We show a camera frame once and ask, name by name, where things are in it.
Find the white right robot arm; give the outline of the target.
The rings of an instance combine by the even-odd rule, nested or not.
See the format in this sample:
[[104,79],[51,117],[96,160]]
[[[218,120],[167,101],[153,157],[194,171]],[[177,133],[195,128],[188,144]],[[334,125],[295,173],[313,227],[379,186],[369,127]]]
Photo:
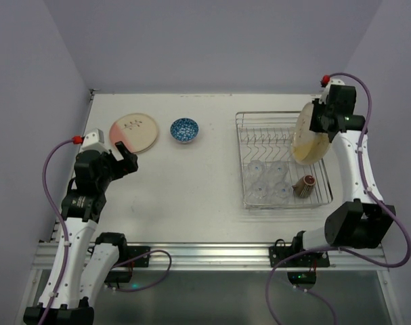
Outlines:
[[312,165],[333,149],[343,185],[343,202],[323,227],[300,231],[295,253],[322,247],[377,248],[393,223],[394,207],[380,206],[381,196],[368,156],[366,119],[353,113],[356,89],[331,79],[322,95],[306,104],[295,126],[291,152],[299,165]]

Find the cream and green plate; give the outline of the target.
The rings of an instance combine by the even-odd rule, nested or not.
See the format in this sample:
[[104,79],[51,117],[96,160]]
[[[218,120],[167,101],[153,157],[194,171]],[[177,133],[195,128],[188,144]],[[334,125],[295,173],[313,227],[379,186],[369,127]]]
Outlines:
[[150,117],[150,129],[151,129],[151,135],[152,135],[152,142],[151,144],[148,146],[148,150],[151,149],[155,143],[158,140],[159,137],[159,133],[160,133],[160,129],[158,126],[158,123],[155,121],[154,118]]

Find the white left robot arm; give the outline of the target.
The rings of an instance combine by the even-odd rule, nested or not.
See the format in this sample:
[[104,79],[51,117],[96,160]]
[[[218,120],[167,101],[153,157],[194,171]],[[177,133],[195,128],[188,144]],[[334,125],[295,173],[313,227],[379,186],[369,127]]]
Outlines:
[[74,163],[74,177],[69,181],[61,207],[55,209],[62,234],[49,280],[38,303],[27,307],[25,324],[92,324],[96,295],[110,267],[127,250],[123,234],[111,234],[98,246],[102,255],[85,262],[91,237],[106,204],[106,190],[112,181],[138,170],[137,155],[123,142],[116,142],[121,154],[85,149]]

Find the cream and pink plate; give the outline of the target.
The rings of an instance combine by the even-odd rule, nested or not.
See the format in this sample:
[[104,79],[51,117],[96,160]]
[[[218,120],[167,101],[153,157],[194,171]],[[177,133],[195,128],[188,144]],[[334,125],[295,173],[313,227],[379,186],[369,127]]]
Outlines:
[[109,139],[114,146],[123,142],[135,154],[145,152],[152,142],[150,117],[143,113],[133,113],[116,120],[109,131]]

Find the blue patterned bowl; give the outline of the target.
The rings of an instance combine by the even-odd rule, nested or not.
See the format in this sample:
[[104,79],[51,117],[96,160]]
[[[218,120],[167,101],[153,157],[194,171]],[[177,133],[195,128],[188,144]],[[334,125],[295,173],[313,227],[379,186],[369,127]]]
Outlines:
[[169,132],[175,141],[187,144],[198,136],[199,125],[191,118],[179,118],[171,124]]

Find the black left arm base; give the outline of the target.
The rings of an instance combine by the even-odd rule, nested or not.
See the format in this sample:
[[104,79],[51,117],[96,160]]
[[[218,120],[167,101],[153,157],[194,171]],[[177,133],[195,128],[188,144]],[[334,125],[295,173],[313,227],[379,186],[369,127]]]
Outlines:
[[124,271],[110,271],[106,276],[105,283],[115,285],[118,288],[121,284],[129,283],[135,268],[147,268],[149,266],[150,257],[145,255],[145,253],[149,252],[149,246],[128,246],[126,252],[116,262],[116,265],[130,259],[134,259],[134,261],[122,265],[125,268]]

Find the cream and yellow plate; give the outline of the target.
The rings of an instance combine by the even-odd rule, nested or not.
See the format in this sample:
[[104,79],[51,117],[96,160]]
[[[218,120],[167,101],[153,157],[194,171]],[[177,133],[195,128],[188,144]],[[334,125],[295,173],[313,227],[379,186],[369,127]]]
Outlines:
[[300,165],[312,165],[318,162],[330,148],[326,133],[315,133],[309,129],[312,116],[313,104],[307,103],[297,118],[293,132],[291,153]]

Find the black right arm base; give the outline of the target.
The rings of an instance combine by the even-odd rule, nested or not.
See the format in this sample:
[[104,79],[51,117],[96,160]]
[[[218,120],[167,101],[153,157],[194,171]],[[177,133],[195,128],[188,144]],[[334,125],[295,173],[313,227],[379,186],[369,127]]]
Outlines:
[[287,272],[287,277],[293,286],[312,288],[317,280],[317,270],[330,267],[330,259],[328,253],[306,253],[303,256],[293,257],[302,251],[300,234],[295,236],[290,244],[279,238],[268,248],[269,263],[271,267],[279,265],[279,268],[307,269],[307,271]]

